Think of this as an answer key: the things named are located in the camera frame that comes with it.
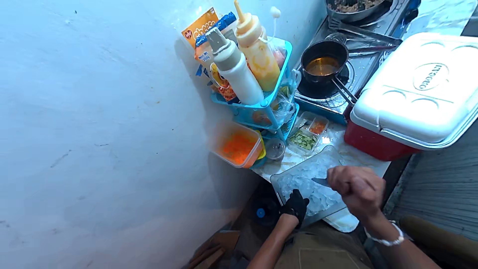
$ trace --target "white cooler lid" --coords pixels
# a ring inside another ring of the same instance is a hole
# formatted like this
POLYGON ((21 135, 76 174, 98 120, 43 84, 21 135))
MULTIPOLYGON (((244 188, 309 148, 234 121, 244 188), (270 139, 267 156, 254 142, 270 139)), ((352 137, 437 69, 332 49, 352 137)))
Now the white cooler lid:
POLYGON ((478 116, 478 38, 419 33, 365 85, 353 123, 418 149, 452 145, 478 116))

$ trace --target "frying pan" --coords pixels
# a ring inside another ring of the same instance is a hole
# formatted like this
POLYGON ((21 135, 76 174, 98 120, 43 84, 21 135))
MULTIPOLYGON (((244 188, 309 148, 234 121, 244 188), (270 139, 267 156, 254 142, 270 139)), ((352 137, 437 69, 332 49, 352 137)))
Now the frying pan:
POLYGON ((330 17, 337 18, 341 20, 342 22, 357 22, 372 15, 375 11, 380 9, 382 5, 384 5, 384 2, 387 2, 387 1, 392 2, 393 0, 383 0, 382 2, 376 4, 375 6, 369 9, 358 11, 358 12, 351 12, 351 13, 342 13, 342 12, 337 12, 333 9, 330 9, 329 4, 332 5, 332 7, 336 6, 335 0, 324 0, 324 1, 327 6, 327 14, 330 17))
MULTIPOLYGON (((348 49, 347 47, 334 40, 323 40, 317 42, 310 47, 308 47, 304 54, 302 54, 301 64, 302 64, 302 76, 311 84, 316 84, 320 82, 332 81, 337 88, 339 93, 345 98, 345 100, 350 105, 355 105, 357 98, 350 93, 350 91, 345 87, 345 85, 337 78, 337 74, 340 73, 342 68, 344 68, 345 63, 348 60, 348 49), (321 57, 331 57, 334 58, 339 65, 339 68, 330 74, 324 76, 313 75, 305 69, 305 67, 312 62, 313 60, 321 57)), ((320 90, 320 87, 314 87, 315 90, 320 90)))

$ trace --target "hand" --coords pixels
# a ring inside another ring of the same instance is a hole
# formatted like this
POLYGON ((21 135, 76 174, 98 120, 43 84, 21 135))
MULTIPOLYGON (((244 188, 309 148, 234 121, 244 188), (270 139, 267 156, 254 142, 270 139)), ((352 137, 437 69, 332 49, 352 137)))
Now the hand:
POLYGON ((295 216, 299 220, 297 228, 300 228, 302 221, 305 218, 305 212, 307 211, 307 205, 309 204, 308 198, 302 198, 298 189, 293 189, 289 200, 281 208, 281 213, 295 216))
POLYGON ((337 166, 327 171, 330 187, 342 195, 348 210, 361 222, 369 223, 382 215, 380 206, 385 180, 365 167, 337 166))

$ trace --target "bracelet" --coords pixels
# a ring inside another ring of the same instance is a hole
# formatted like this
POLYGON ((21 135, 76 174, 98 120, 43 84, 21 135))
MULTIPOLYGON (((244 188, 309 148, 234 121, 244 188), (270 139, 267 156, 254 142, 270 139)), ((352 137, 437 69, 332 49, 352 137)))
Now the bracelet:
POLYGON ((368 238, 372 239, 373 241, 375 242, 379 242, 380 244, 382 245, 385 245, 387 247, 391 247, 391 246, 396 246, 396 245, 400 245, 404 240, 405 238, 403 238, 403 232, 402 230, 400 230, 400 228, 395 225, 395 221, 390 221, 391 224, 395 227, 395 229, 397 229, 397 231, 399 232, 399 236, 398 236, 398 239, 395 240, 395 241, 387 241, 387 240, 383 240, 383 239, 376 239, 376 238, 373 238, 370 236, 370 234, 367 232, 367 229, 364 227, 363 229, 365 230, 365 234, 367 235, 368 238))

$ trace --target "ground meat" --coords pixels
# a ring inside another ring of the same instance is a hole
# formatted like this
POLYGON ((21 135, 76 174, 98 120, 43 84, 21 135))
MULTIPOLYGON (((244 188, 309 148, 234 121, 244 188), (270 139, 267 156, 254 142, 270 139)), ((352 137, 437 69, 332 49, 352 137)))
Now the ground meat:
POLYGON ((353 13, 369 9, 383 1, 384 0, 335 0, 335 7, 332 4, 328 4, 328 6, 330 9, 340 13, 353 13))

